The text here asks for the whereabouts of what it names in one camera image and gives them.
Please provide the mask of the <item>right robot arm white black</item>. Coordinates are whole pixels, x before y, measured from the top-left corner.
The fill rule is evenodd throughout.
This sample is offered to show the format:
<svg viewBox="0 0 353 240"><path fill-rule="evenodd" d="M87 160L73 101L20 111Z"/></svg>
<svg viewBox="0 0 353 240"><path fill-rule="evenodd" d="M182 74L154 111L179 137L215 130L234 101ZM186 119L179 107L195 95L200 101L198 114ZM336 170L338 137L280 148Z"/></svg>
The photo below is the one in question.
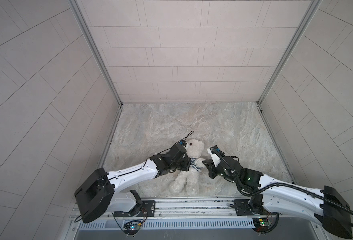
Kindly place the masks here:
<svg viewBox="0 0 353 240"><path fill-rule="evenodd" d="M339 238L353 237L350 206L333 187L313 189L286 183L243 168L232 157L225 157L223 162L209 159L202 163L210 178L220 176L234 183L242 195L250 197L248 205L253 213L288 214L321 224Z"/></svg>

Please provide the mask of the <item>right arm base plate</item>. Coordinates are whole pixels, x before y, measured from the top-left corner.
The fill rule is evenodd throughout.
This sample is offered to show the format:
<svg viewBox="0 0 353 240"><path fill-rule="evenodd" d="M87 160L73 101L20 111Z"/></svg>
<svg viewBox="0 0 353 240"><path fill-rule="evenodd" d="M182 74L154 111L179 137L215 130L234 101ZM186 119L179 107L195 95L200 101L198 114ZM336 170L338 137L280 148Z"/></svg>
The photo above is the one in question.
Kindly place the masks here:
<svg viewBox="0 0 353 240"><path fill-rule="evenodd" d="M257 199L234 200L229 207L235 209L237 216L276 216L276 213L268 212L264 208L262 200Z"/></svg>

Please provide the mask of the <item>white plush teddy bear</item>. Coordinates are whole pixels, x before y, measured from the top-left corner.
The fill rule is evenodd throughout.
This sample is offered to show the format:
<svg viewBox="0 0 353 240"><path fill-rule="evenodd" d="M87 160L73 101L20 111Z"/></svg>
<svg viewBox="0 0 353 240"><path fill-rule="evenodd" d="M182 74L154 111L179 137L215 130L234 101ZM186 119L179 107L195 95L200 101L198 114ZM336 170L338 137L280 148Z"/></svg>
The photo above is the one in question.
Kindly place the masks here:
<svg viewBox="0 0 353 240"><path fill-rule="evenodd" d="M201 158L202 152L205 150L202 141L191 139L187 141L187 154L190 158ZM173 194L180 193L186 187L188 196L196 196L199 191L199 173L196 171L181 171L176 179L170 184L170 191Z"/></svg>

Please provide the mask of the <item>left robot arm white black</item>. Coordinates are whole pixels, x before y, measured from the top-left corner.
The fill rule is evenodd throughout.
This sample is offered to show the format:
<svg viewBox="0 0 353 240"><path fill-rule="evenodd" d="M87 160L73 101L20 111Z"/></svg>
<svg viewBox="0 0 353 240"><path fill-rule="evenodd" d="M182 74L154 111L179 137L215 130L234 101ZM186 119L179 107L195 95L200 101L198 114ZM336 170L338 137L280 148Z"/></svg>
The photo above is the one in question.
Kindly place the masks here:
<svg viewBox="0 0 353 240"><path fill-rule="evenodd" d="M124 212L134 216L143 205L139 194L122 191L143 181L164 176L171 171L185 171L190 167L186 153L188 144L179 141L165 154L159 153L144 163L119 171L95 170L75 191L74 196L83 223L90 223L105 212Z"/></svg>

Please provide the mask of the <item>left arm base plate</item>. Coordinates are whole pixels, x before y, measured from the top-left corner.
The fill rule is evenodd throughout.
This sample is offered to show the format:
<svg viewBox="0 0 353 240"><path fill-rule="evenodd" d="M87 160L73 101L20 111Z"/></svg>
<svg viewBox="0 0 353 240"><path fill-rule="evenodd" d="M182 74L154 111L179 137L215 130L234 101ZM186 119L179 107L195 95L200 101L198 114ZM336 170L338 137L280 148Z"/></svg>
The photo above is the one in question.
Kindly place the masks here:
<svg viewBox="0 0 353 240"><path fill-rule="evenodd" d="M139 218L139 217L153 217L155 212L156 201L142 201L140 208L135 207L128 213L113 212L115 217L119 218Z"/></svg>

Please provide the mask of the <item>blue white striped knit sweater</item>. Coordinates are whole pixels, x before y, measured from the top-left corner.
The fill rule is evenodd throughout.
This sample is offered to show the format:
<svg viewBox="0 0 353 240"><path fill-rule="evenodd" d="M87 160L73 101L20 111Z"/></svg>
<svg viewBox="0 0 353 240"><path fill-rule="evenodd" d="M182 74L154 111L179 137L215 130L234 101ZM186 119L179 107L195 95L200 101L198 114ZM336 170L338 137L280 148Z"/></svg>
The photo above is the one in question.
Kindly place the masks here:
<svg viewBox="0 0 353 240"><path fill-rule="evenodd" d="M190 158L189 172L196 171L200 172L204 168L203 158Z"/></svg>

